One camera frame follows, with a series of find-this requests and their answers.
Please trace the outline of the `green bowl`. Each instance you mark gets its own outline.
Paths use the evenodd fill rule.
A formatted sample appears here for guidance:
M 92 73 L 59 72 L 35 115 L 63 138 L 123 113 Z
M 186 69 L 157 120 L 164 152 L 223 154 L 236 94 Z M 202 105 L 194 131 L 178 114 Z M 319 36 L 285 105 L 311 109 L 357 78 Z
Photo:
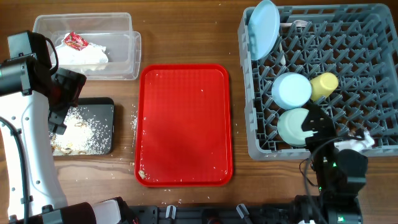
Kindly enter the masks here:
M 309 113 L 308 109 L 296 108 L 282 113 L 277 122 L 279 136 L 291 146 L 305 146 L 305 139 L 312 137 L 313 131 L 304 131 L 302 124 Z

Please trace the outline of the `yellow cup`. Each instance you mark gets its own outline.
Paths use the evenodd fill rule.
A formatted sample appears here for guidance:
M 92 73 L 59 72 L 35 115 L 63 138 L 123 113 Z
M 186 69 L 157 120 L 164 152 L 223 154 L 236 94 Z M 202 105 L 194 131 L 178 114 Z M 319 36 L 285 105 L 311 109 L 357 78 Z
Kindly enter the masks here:
M 338 78 L 333 73 L 322 73 L 321 75 L 310 80 L 312 86 L 312 94 L 310 99 L 317 101 L 321 97 L 328 97 L 338 87 Z

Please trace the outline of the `white napkin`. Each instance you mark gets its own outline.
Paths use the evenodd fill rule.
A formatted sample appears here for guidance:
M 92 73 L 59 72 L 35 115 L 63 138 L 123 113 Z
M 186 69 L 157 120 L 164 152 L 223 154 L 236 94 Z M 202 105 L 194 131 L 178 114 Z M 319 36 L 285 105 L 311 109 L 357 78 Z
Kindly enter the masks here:
M 88 44 L 81 50 L 67 44 L 61 44 L 55 48 L 60 68 L 80 73 L 89 70 L 103 70 L 109 62 L 105 50 L 106 47 L 95 44 Z

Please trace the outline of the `light blue bowl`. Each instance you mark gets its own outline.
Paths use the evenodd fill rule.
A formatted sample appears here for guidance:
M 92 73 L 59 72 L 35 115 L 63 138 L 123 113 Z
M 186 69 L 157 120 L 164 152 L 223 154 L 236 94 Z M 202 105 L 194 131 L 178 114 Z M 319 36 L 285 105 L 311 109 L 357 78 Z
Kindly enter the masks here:
M 272 84 L 271 97 L 275 104 L 284 110 L 301 108 L 312 94 L 308 78 L 299 73 L 283 73 Z

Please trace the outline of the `red snack wrapper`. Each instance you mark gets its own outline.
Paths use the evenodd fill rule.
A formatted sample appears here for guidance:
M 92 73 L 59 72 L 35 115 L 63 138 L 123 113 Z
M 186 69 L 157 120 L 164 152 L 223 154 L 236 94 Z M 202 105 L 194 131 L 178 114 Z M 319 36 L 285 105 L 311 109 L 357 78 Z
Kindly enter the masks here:
M 63 40 L 63 43 L 78 51 L 83 50 L 85 47 L 89 45 L 89 42 L 87 42 L 84 38 L 82 38 L 80 35 L 76 34 L 75 32 L 67 34 Z

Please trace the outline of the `white plastic fork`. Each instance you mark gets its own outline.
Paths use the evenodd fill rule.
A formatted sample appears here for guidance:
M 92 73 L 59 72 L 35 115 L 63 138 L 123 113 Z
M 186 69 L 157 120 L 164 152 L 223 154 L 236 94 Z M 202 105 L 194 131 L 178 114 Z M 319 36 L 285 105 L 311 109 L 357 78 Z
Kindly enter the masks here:
M 307 25 L 308 25 L 308 21 L 303 21 L 303 20 L 295 20 L 290 23 L 280 23 L 281 27 L 291 27 L 291 26 L 306 27 Z

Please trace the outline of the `light blue plate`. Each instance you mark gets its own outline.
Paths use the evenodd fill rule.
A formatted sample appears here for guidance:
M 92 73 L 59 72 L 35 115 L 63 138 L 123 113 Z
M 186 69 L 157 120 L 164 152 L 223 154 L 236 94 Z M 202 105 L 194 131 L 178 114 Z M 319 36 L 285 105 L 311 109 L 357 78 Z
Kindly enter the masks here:
M 253 10 L 248 22 L 251 60 L 267 56 L 274 48 L 279 35 L 280 14 L 276 5 L 261 1 Z

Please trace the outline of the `white plastic spoon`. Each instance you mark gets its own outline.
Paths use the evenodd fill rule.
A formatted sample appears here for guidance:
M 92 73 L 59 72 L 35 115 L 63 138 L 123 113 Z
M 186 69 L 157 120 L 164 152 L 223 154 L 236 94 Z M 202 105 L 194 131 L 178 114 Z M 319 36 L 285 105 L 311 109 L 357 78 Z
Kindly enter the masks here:
M 283 51 L 282 43 L 279 44 L 279 52 L 282 55 L 281 59 L 280 59 L 280 64 L 282 66 L 285 66 L 286 65 L 286 59 L 285 59 L 285 54 L 284 54 L 284 51 Z

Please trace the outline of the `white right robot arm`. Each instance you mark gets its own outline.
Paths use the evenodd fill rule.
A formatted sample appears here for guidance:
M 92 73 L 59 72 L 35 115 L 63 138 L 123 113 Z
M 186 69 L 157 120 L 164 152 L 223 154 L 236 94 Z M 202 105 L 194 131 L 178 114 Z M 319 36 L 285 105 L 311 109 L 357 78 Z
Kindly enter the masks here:
M 313 131 L 305 139 L 310 151 L 304 160 L 305 195 L 295 197 L 291 223 L 362 223 L 358 193 L 366 185 L 368 158 L 353 144 L 370 140 L 363 129 L 353 135 L 337 135 L 332 119 L 317 105 L 307 103 L 302 129 Z

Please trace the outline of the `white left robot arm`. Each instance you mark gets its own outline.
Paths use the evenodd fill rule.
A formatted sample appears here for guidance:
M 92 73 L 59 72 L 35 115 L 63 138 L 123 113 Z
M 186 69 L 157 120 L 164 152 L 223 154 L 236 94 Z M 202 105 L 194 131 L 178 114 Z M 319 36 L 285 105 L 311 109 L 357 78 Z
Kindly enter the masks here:
M 76 107 L 86 78 L 43 65 L 33 55 L 1 65 L 1 134 L 10 185 L 11 223 L 125 223 L 119 197 L 69 205 L 55 170 L 50 132 Z

